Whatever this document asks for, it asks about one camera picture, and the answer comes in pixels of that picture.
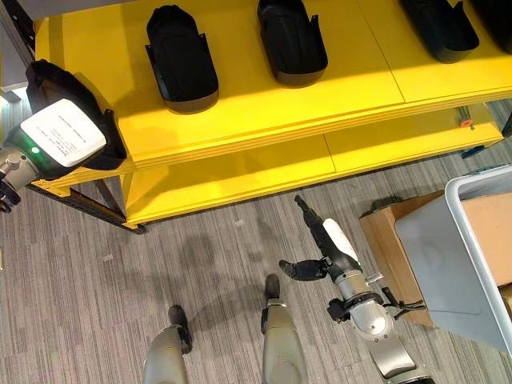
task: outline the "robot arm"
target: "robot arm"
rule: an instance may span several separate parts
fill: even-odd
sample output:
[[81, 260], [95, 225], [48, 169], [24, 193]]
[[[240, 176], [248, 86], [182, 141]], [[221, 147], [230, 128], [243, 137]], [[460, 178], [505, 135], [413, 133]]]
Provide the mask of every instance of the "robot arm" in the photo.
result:
[[[330, 218], [323, 221], [299, 196], [295, 201], [301, 207], [304, 221], [323, 257], [298, 263], [281, 260], [279, 266], [283, 272], [301, 281], [330, 276], [342, 300], [332, 300], [327, 311], [336, 322], [352, 322], [388, 383], [434, 383], [425, 372], [424, 365], [413, 357], [411, 349], [404, 346], [394, 329], [394, 318], [384, 307], [382, 297], [370, 288], [370, 279], [365, 278], [358, 257], [339, 225]], [[397, 304], [390, 293], [386, 295], [391, 304]], [[424, 309], [418, 304], [399, 305], [404, 311]]]
[[19, 189], [68, 174], [105, 144], [105, 135], [72, 101], [40, 110], [15, 127], [0, 149], [0, 211], [9, 213], [20, 203]]

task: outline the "lower shelf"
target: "lower shelf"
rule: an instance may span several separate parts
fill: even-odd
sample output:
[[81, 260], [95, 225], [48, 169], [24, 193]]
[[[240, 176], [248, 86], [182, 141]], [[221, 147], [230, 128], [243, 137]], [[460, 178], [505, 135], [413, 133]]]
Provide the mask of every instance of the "lower shelf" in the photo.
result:
[[129, 224], [239, 202], [434, 154], [489, 145], [502, 136], [484, 105], [474, 128], [443, 110], [121, 176]]

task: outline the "yellow shelf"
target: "yellow shelf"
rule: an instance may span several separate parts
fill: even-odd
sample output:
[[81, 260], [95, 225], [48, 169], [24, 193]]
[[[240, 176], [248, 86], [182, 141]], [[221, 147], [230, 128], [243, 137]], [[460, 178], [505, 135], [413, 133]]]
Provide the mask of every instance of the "yellow shelf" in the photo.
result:
[[464, 2], [464, 10], [480, 46], [453, 64], [443, 64], [429, 55], [399, 0], [358, 2], [406, 102], [492, 93], [512, 85], [512, 55], [494, 43], [471, 2]]
[[471, 113], [473, 130], [454, 127], [449, 110], [135, 172], [122, 177], [128, 224], [502, 139], [484, 106]]
[[336, 172], [355, 174], [503, 139], [483, 104], [470, 106], [477, 123], [456, 126], [455, 110], [440, 110], [326, 134]]
[[166, 108], [144, 48], [146, 24], [166, 0], [45, 18], [38, 28], [36, 53], [77, 73], [103, 106], [116, 112], [135, 163], [258, 140], [279, 130], [320, 126], [355, 110], [402, 103], [356, 1], [305, 3], [310, 14], [319, 14], [330, 63], [319, 83], [289, 89], [276, 83], [267, 64], [257, 2], [183, 2], [206, 33], [220, 84], [217, 105], [200, 114], [174, 114]]
[[315, 182], [334, 174], [323, 136], [122, 177], [129, 224], [219, 206]]
[[166, 1], [41, 20], [37, 57], [76, 74], [102, 107], [115, 110], [130, 154], [115, 171], [79, 169], [52, 186], [512, 96], [512, 55], [498, 50], [468, 5], [481, 45], [462, 62], [447, 65], [425, 52], [398, 0], [305, 3], [309, 14], [319, 14], [329, 65], [320, 82], [302, 89], [282, 87], [272, 77], [259, 37], [257, 2], [182, 3], [206, 32], [220, 82], [218, 104], [194, 115], [168, 111], [144, 49], [151, 12]]

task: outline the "black tray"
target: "black tray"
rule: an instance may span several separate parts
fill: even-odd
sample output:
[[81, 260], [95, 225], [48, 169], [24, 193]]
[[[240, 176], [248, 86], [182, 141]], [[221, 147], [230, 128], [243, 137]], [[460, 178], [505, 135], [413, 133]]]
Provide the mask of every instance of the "black tray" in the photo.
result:
[[400, 3], [429, 52], [440, 62], [458, 62], [480, 44], [462, 2], [454, 8], [447, 0]]
[[154, 10], [147, 24], [147, 54], [160, 94], [179, 113], [200, 112], [218, 100], [218, 79], [206, 36], [178, 6]]
[[496, 43], [512, 54], [512, 1], [471, 0]]
[[115, 170], [121, 165], [126, 159], [126, 150], [114, 120], [114, 112], [102, 112], [94, 95], [75, 76], [51, 62], [39, 60], [28, 66], [26, 78], [29, 82], [26, 95], [32, 113], [66, 98], [83, 110], [105, 135], [106, 145], [83, 165], [85, 168]]
[[260, 0], [261, 36], [275, 78], [287, 86], [316, 82], [327, 68], [318, 16], [311, 22], [301, 0]]

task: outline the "white label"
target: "white label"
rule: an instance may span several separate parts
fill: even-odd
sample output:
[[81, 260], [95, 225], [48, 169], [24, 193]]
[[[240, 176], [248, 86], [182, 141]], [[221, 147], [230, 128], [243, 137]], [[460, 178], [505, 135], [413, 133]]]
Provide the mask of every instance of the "white label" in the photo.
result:
[[329, 234], [330, 239], [336, 245], [336, 248], [338, 248], [344, 254], [351, 256], [356, 262], [359, 262], [359, 258], [355, 254], [355, 250], [352, 248], [352, 244], [350, 244], [349, 239], [346, 237], [345, 233], [342, 231], [336, 221], [334, 221], [332, 218], [328, 218], [323, 222], [323, 227]]
[[22, 122], [21, 128], [65, 167], [78, 164], [106, 144], [105, 136], [93, 121], [65, 98]]

